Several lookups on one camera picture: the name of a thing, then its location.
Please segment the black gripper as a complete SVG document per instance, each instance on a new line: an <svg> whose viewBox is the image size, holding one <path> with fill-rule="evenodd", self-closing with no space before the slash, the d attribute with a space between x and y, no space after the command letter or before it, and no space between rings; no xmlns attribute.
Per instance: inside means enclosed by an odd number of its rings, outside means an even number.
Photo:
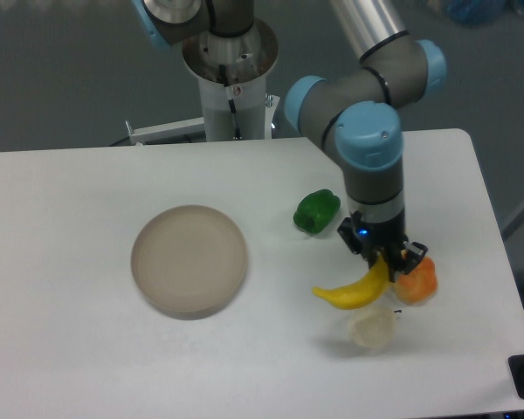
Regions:
<svg viewBox="0 0 524 419"><path fill-rule="evenodd" d="M375 250L386 250L390 280L397 274L409 275L424 259L428 247L408 242L405 234L405 210L384 222L366 222L362 213L355 211L345 217L337 232L349 250L366 262L376 261Z"/></svg>

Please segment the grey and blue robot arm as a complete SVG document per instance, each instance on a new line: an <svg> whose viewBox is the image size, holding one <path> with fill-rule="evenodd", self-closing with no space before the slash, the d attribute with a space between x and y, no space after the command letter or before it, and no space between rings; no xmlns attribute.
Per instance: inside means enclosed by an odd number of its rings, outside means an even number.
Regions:
<svg viewBox="0 0 524 419"><path fill-rule="evenodd" d="M342 170L350 213L338 231L348 248L369 264L382 258L396 279L427 252L405 233L398 110L444 84L445 56L431 41L413 39L390 1L331 6L360 66L335 81L298 80L283 113ZM132 142L194 130L208 141L271 135L265 80L279 47L272 29L255 17L253 2L137 1L134 7L153 42L181 46L198 82L202 116L132 132Z"/></svg>

